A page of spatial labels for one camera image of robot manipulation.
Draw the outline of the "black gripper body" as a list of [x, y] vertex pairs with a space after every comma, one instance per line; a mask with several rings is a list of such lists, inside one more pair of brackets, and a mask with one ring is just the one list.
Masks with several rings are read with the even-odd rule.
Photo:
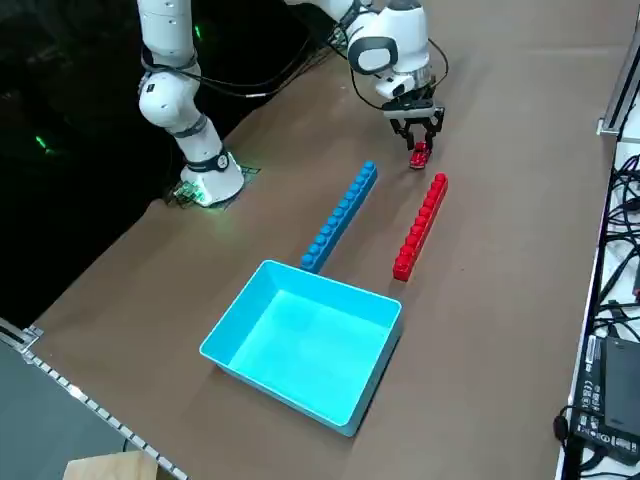
[[408, 120], [432, 117], [436, 112], [432, 94], [427, 91], [412, 91], [382, 105], [387, 119]]

